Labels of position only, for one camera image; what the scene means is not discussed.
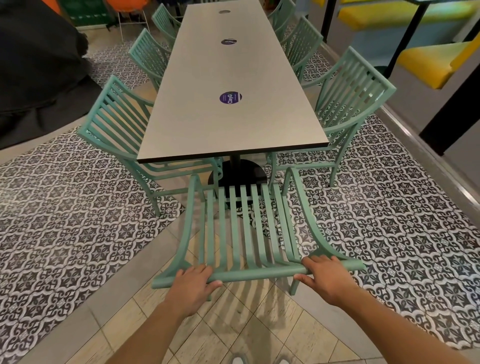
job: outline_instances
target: green panel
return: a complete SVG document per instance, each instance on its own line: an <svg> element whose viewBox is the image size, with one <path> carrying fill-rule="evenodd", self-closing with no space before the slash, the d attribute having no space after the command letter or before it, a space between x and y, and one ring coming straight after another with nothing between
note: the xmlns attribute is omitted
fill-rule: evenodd
<svg viewBox="0 0 480 364"><path fill-rule="evenodd" d="M74 26L108 24L113 21L103 0L60 0Z"/></svg>

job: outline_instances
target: black table leg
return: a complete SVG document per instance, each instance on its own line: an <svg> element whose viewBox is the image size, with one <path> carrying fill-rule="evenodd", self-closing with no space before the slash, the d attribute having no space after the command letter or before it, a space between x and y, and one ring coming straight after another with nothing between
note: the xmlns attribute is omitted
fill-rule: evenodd
<svg viewBox="0 0 480 364"><path fill-rule="evenodd" d="M335 11L336 0L328 0L325 8L324 22L322 23L322 30L320 33L324 36L324 42L327 42L328 31L332 23L333 13Z"/></svg>
<svg viewBox="0 0 480 364"><path fill-rule="evenodd" d="M222 164L223 177L218 181L219 187L225 188L225 197L230 197L230 186L235 186L235 195L240 197L240 186L245 185L247 196L251 196L251 185L257 185L257 192L260 195L262 183L267 183L267 175L262 167L247 159L240 159L239 154L230 156L230 160L226 160ZM208 178L208 184L213 184L213 172ZM237 208L241 207L241 202L237 202Z"/></svg>
<svg viewBox="0 0 480 364"><path fill-rule="evenodd" d="M392 59L390 60L390 63L388 64L387 68L382 72L383 75L386 78L389 78L390 75L392 74L393 67L395 66L396 60L400 53L407 48L408 44L410 43L410 40L413 37L413 34L415 33L415 30L420 24L421 19L423 18L423 15L427 11L429 4L420 4L419 7L417 8L417 11L413 15L412 20L410 21L410 24L407 27L407 30L405 31L405 34L402 37L402 40L400 40L400 43L398 44L398 47L395 50L395 53L393 54Z"/></svg>

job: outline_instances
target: green chair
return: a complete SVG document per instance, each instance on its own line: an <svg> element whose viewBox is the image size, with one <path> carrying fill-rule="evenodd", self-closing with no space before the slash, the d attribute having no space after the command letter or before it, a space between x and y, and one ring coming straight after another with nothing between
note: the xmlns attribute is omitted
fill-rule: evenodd
<svg viewBox="0 0 480 364"><path fill-rule="evenodd" d="M170 49L173 49L181 22L168 12L164 4L160 4L157 10L155 10L155 13L152 15L152 20L160 32L164 34Z"/></svg>
<svg viewBox="0 0 480 364"><path fill-rule="evenodd" d="M308 60L317 51L322 39L318 30L302 16L295 29L280 42L281 46L285 46L285 54L300 82Z"/></svg>
<svg viewBox="0 0 480 364"><path fill-rule="evenodd" d="M200 199L197 200L200 211L205 211L204 214L199 216L201 228L199 232L200 248L198 261L200 264L205 263L214 268L214 273L209 278L209 281L219 279L226 283L240 280L291 277L296 273L309 274L307 269L300 263L301 256L288 207L287 192L291 179L295 185L297 197L307 225L318 244L318 248L312 252L312 255L325 254L328 257L334 255L341 260L344 267L348 270L365 269L362 261L339 253L325 240L310 210L308 198L303 190L302 181L296 169L289 168L287 170L282 191L280 191L277 183L273 184L271 192L269 192L267 184L263 184L259 195L257 186L252 185L252 196L247 197L246 186L242 185L240 186L240 196L235 193L235 187L230 187L229 198L226 198L224 188L220 187L218 200L214 198L212 190L206 191L200 184L198 175L193 175L190 177L188 187L185 226L180 245L168 268L153 279L152 288L170 287L175 278L175 273L179 269L186 269L190 266L185 256L192 230L193 211L198 211L198 209L194 208L196 192L200 196ZM260 212L261 200L264 201L266 207L265 215L262 215ZM243 224L240 227L240 231L237 214L229 214L229 218L226 218L225 214L225 202L232 203L233 201L240 201L242 205ZM249 201L252 203L257 227L255 234L252 233L250 228L249 207L247 206ZM218 223L214 221L214 207L216 205L218 205L219 209ZM271 240L263 235L262 220L266 221L265 224L269 227ZM218 226L218 231L215 231L215 225ZM218 234L219 243L215 242L215 234ZM279 249L278 234L281 234L283 237L285 258ZM298 282L293 281L290 287L290 294L295 294L297 286Z"/></svg>
<svg viewBox="0 0 480 364"><path fill-rule="evenodd" d="M155 191L149 187L151 181L213 171L214 184L203 188L218 190L223 160L209 158L174 164L139 164L138 150L150 118L149 108L152 106L152 102L138 97L112 75L88 113L85 123L78 130L78 135L98 149L115 156L135 177L152 203L155 214L160 216L158 197L185 193L188 189Z"/></svg>
<svg viewBox="0 0 480 364"><path fill-rule="evenodd" d="M288 21L295 12L295 3L292 0L280 0L275 10L268 16L272 20L272 27L275 31L278 41L282 41L288 26Z"/></svg>
<svg viewBox="0 0 480 364"><path fill-rule="evenodd" d="M323 83L315 106L315 113L330 142L329 146L294 152L333 151L334 161L318 161L296 164L278 164L276 153L267 153L272 164L270 186L276 172L290 167L301 169L331 168L330 187L345 151L365 118L373 114L395 92L393 86L381 73L369 64L357 51L349 47L338 62L319 78L303 83L307 88Z"/></svg>
<svg viewBox="0 0 480 364"><path fill-rule="evenodd" d="M156 91L162 82L170 54L171 52L157 43L146 29L141 32L128 51L132 61L148 75Z"/></svg>

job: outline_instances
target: purple round sticker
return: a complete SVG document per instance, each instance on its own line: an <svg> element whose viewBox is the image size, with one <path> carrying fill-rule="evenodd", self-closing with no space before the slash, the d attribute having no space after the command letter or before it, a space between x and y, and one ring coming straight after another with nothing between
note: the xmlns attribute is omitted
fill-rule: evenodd
<svg viewBox="0 0 480 364"><path fill-rule="evenodd" d="M222 44L225 44L227 46L230 45L230 44L235 44L236 42L237 42L237 40L232 39L232 38L222 40Z"/></svg>
<svg viewBox="0 0 480 364"><path fill-rule="evenodd" d="M220 95L220 101L224 104L236 104L241 100L241 93L236 91L229 91Z"/></svg>

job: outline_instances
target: table pedestal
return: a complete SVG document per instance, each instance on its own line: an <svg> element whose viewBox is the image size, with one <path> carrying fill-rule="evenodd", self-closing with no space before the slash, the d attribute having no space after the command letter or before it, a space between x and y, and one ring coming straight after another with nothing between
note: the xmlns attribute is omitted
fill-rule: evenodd
<svg viewBox="0 0 480 364"><path fill-rule="evenodd" d="M245 185L247 196L251 196L251 185L257 185L258 195L261 193L260 185L267 183L267 175L262 167L247 159L240 159L240 155L230 156L230 160L223 162L223 177L218 181L219 187L225 188L225 197L230 196L230 186L235 186L235 195L240 197L240 186ZM208 184L213 184L213 172L208 178Z"/></svg>

